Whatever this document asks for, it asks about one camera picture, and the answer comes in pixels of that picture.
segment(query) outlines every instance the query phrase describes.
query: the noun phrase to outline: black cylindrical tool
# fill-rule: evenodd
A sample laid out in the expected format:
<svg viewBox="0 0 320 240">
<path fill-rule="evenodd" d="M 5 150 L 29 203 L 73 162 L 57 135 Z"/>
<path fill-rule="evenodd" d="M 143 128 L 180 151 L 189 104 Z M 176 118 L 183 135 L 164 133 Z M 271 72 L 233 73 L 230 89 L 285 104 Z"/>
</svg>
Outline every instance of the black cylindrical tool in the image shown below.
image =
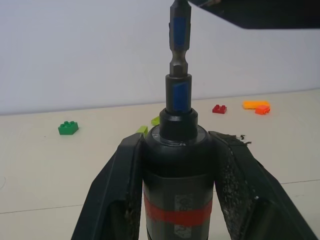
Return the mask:
<svg viewBox="0 0 320 240">
<path fill-rule="evenodd" d="M 207 240 L 213 197 L 211 138 L 191 108 L 192 76 L 185 55 L 190 44 L 191 6 L 170 8 L 170 72 L 160 125 L 143 146 L 143 191 L 149 240 Z"/>
</svg>

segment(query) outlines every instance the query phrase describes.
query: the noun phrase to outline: yellow-green lego brick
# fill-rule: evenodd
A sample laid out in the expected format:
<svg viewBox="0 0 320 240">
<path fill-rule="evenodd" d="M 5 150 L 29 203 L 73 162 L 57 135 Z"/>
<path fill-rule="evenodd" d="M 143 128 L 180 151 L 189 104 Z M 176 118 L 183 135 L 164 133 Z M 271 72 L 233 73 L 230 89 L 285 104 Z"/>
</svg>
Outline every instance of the yellow-green lego brick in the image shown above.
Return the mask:
<svg viewBox="0 0 320 240">
<path fill-rule="evenodd" d="M 141 126 L 136 133 L 142 133 L 144 136 L 148 133 L 148 126 Z"/>
<path fill-rule="evenodd" d="M 160 117 L 157 116 L 157 117 L 155 117 L 154 119 L 152 119 L 152 120 L 151 120 L 151 124 L 152 124 L 152 126 L 157 126 L 157 125 L 159 125 L 159 124 L 160 124 Z"/>
</svg>

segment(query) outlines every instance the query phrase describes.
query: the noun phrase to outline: red band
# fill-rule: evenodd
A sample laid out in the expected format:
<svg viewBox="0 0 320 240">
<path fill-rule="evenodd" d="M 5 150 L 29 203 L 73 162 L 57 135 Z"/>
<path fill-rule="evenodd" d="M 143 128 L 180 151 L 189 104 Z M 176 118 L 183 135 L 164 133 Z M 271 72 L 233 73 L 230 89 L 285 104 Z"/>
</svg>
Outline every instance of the red band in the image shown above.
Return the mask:
<svg viewBox="0 0 320 240">
<path fill-rule="evenodd" d="M 154 205 L 144 195 L 144 206 L 146 214 L 153 220 L 163 221 L 185 227 L 202 225 L 210 217 L 212 211 L 212 200 L 202 209 L 189 211 L 165 211 Z"/>
</svg>

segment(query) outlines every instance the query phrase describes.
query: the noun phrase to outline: black cylinder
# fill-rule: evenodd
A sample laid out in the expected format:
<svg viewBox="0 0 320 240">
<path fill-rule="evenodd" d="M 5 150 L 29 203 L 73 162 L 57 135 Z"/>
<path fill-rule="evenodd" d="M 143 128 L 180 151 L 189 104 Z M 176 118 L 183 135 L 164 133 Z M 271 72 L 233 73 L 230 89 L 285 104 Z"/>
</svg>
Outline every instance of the black cylinder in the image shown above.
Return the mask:
<svg viewBox="0 0 320 240">
<path fill-rule="evenodd" d="M 160 136 L 166 140 L 184 142 L 197 137 L 198 113 L 191 109 L 187 114 L 172 115 L 160 112 Z"/>
<path fill-rule="evenodd" d="M 207 240 L 213 198 L 211 138 L 175 142 L 150 130 L 143 144 L 143 192 L 149 240 Z"/>
</svg>

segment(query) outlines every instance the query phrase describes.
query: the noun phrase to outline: lime lego brick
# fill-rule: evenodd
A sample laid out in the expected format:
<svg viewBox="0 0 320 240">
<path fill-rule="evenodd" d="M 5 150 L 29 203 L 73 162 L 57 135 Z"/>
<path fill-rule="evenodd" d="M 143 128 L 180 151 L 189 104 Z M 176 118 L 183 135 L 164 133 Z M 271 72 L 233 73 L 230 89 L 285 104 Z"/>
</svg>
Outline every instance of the lime lego brick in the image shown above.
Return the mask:
<svg viewBox="0 0 320 240">
<path fill-rule="evenodd" d="M 148 126 L 141 126 L 136 133 L 142 133 L 143 136 L 145 137 L 148 133 Z"/>
<path fill-rule="evenodd" d="M 58 127 L 60 135 L 73 135 L 78 129 L 78 123 L 75 121 L 65 121 Z"/>
<path fill-rule="evenodd" d="M 159 124 L 160 124 L 160 117 L 157 116 L 157 117 L 155 117 L 154 119 L 152 119 L 152 120 L 151 120 L 151 124 L 152 124 L 152 126 L 157 126 L 157 125 L 159 125 Z"/>
</svg>

